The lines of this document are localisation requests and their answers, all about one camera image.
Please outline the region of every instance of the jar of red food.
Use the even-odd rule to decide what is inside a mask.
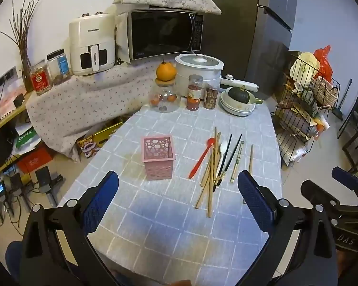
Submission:
[[[48,72],[48,65],[45,59],[42,59],[31,69],[31,81],[37,95],[43,94],[50,90],[53,86]]]
[[[203,77],[190,75],[188,77],[188,93],[186,107],[190,111],[197,111],[200,105],[201,89],[203,88]]]

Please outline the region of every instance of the red box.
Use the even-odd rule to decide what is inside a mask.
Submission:
[[[17,162],[17,165],[24,173],[32,172],[37,168],[43,166],[49,161],[53,160],[52,156],[49,154],[48,149],[45,144],[39,146],[29,155],[25,156]]]

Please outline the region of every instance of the blue gripper pad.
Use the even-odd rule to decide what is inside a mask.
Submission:
[[[261,231],[270,233],[274,223],[274,212],[267,204],[255,179],[244,170],[237,178],[237,185]]]
[[[355,191],[358,189],[358,178],[342,170],[340,167],[335,167],[331,171],[331,176],[350,190]]]
[[[118,187],[118,175],[113,171],[109,171],[98,186],[94,187],[95,194],[82,216],[82,229],[86,235],[97,229]]]

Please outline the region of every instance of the metal screw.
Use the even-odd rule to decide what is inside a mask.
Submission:
[[[280,199],[279,204],[282,207],[288,207],[289,206],[289,202],[287,200],[285,200],[285,199]]]
[[[321,204],[316,205],[316,210],[319,212],[323,212],[323,206]]]
[[[75,207],[77,204],[77,200],[71,199],[68,201],[68,207]]]
[[[35,204],[32,208],[32,211],[33,212],[37,212],[39,209],[41,208],[41,205],[40,204]]]

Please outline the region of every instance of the pink plastic utensil holder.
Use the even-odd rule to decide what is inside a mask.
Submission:
[[[172,178],[176,155],[170,135],[142,138],[141,150],[149,181]]]

